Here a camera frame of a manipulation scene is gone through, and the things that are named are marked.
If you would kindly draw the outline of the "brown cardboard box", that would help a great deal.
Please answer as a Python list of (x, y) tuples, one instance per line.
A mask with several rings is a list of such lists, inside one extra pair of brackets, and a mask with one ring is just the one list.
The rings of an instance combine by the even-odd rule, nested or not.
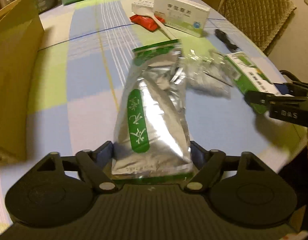
[(26, 160), (27, 102), (43, 33), (34, 0), (0, 10), (0, 166)]

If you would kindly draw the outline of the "quilted olive chair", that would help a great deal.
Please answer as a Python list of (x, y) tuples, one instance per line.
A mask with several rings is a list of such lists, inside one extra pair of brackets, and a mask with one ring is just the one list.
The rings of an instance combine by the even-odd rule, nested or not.
[(269, 55), (295, 10), (291, 0), (224, 0), (219, 13)]

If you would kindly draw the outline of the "green white medicine box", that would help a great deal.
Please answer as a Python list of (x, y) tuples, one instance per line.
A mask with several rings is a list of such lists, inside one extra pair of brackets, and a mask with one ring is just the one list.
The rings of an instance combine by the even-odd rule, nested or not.
[(225, 60), (228, 61), (229, 68), (232, 71), (234, 83), (243, 95), (251, 90), (275, 94), (276, 96), (291, 96), (286, 92), (282, 94), (258, 65), (244, 52), (227, 54)]

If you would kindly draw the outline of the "clear plastic bag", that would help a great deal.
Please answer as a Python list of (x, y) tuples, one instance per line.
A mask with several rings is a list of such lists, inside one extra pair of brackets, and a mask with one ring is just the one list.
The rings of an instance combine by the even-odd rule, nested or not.
[(199, 54), (191, 49), (184, 59), (187, 87), (200, 94), (229, 99), (234, 77), (225, 55), (210, 49)]

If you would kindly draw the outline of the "red candy packet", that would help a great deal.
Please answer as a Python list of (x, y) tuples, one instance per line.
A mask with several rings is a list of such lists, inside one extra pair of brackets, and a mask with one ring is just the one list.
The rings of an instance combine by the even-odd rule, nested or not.
[(154, 32), (159, 29), (159, 25), (148, 16), (133, 15), (130, 16), (129, 19), (132, 23), (140, 25), (150, 32)]

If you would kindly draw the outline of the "white plastic spoon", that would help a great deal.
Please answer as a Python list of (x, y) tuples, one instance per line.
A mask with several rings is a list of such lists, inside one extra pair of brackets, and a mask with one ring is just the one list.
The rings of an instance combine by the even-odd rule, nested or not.
[(164, 34), (170, 39), (170, 40), (176, 40), (177, 37), (175, 37), (175, 35), (169, 31), (168, 28), (166, 28), (166, 26), (160, 22), (154, 15), (153, 11), (147, 9), (147, 8), (139, 8), (136, 13), (137, 15), (140, 16), (148, 16), (150, 18), (152, 18), (158, 25), (159, 27), (162, 29), (162, 31), (164, 32)]

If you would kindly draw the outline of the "silver green foil pouch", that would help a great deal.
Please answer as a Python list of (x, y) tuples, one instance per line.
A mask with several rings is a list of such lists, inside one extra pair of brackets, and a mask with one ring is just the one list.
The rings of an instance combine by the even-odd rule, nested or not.
[(194, 169), (180, 40), (133, 50), (114, 129), (114, 179), (180, 177)]

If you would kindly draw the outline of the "small black object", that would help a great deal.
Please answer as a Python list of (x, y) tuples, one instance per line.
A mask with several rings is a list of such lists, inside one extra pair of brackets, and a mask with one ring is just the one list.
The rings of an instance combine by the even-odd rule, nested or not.
[(221, 31), (220, 29), (215, 29), (214, 33), (215, 33), (215, 36), (216, 36), (216, 37), (227, 47), (227, 49), (228, 49), (229, 51), (231, 51), (232, 53), (236, 52), (236, 51), (239, 49), (239, 47), (238, 47), (236, 44), (232, 43), (232, 42), (229, 40), (227, 34), (226, 34), (224, 31)]

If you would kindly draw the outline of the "long white ointment box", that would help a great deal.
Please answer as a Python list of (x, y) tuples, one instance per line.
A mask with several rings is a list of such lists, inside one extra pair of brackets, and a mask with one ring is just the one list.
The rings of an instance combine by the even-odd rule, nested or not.
[(132, 12), (136, 13), (139, 8), (147, 8), (149, 10), (153, 10), (154, 2), (147, 0), (137, 0), (132, 3)]

